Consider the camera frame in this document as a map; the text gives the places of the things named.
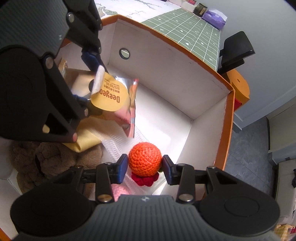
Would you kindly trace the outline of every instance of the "orange crocheted ball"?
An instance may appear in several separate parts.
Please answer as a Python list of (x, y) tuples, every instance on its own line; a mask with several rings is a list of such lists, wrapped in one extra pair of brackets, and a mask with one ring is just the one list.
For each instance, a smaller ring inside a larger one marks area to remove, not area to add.
[(160, 150), (153, 144), (141, 142), (128, 154), (128, 165), (133, 173), (140, 177), (155, 175), (161, 165)]

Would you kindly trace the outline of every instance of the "pink crocheted object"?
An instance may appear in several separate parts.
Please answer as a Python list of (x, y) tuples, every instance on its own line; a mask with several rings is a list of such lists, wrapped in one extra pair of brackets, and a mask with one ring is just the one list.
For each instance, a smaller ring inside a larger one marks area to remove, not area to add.
[(121, 194), (129, 195), (131, 194), (128, 187), (122, 185), (122, 184), (111, 184), (114, 200), (117, 202), (118, 198)]

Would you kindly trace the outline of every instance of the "purple tissue pack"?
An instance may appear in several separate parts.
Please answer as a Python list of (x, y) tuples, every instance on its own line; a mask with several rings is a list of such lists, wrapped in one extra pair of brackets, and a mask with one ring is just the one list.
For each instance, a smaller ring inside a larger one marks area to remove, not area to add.
[(214, 26), (215, 28), (221, 30), (225, 23), (226, 20), (223, 19), (223, 17), (219, 16), (215, 9), (213, 10), (208, 10), (203, 16), (202, 19), (207, 21), (209, 24)]

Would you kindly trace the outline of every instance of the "gray tile floor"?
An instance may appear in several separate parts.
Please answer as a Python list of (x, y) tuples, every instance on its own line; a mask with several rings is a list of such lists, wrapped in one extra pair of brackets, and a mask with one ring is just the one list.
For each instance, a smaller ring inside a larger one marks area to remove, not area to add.
[(238, 133), (232, 131), (225, 171), (271, 195), (273, 171), (267, 154), (267, 120), (263, 117)]

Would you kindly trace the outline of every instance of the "purple package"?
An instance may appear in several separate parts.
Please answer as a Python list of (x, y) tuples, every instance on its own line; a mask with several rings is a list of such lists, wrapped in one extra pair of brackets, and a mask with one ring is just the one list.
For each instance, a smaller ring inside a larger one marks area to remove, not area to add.
[(215, 28), (221, 30), (224, 27), (225, 23), (226, 23), (227, 17), (224, 14), (221, 13), (221, 15), (223, 15), (223, 17), (222, 17), (222, 16), (218, 15), (218, 13), (221, 13), (221, 12), (219, 12), (216, 9), (208, 10), (202, 16), (202, 19), (207, 21), (209, 24), (211, 24)]

